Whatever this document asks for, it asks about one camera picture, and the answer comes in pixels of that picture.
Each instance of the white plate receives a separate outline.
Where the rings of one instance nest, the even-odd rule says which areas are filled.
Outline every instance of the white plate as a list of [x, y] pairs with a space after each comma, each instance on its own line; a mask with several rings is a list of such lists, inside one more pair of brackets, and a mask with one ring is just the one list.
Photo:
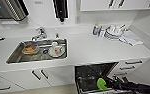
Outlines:
[[56, 48], [54, 49], [53, 47], [50, 47], [48, 50], [48, 54], [52, 57], [59, 57], [61, 55], [63, 55], [65, 53], [65, 47], [62, 46], [61, 48], [58, 47], [58, 49], [60, 49], [59, 53], [56, 53]]

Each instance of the dish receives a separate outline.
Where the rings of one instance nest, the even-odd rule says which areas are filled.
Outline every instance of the dish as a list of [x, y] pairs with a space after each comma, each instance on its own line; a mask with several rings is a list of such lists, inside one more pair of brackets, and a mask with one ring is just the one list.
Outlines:
[[56, 47], [50, 47], [48, 50], [48, 54], [52, 57], [59, 57], [65, 53], [65, 47], [64, 46], [56, 46]]
[[22, 50], [23, 54], [36, 54], [39, 51], [38, 45], [26, 45], [24, 49]]

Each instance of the stainless steel sink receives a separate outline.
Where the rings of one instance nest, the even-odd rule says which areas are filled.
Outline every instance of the stainless steel sink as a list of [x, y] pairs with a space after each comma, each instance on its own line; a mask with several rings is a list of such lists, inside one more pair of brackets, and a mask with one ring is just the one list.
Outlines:
[[[64, 46], [65, 52], [59, 57], [52, 57], [48, 53], [44, 54], [44, 50], [48, 51], [52, 47], [52, 42], [57, 42], [59, 46]], [[25, 45], [38, 45], [39, 51], [36, 54], [23, 54], [22, 50]], [[66, 39], [57, 40], [41, 40], [41, 41], [25, 41], [21, 42], [12, 55], [8, 58], [6, 63], [22, 63], [30, 61], [41, 61], [41, 60], [53, 60], [53, 59], [63, 59], [67, 57], [67, 41]]]

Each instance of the soap dispenser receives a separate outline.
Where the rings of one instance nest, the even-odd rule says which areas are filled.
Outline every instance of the soap dispenser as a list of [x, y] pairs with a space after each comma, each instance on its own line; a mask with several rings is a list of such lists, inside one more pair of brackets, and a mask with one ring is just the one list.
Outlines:
[[53, 0], [56, 18], [63, 23], [65, 18], [68, 18], [67, 0]]

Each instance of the cup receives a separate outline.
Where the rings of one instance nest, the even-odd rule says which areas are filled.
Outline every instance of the cup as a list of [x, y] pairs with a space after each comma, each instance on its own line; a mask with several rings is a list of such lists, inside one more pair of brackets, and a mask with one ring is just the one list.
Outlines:
[[115, 25], [111, 25], [109, 31], [110, 32], [114, 32], [115, 31], [116, 26]]

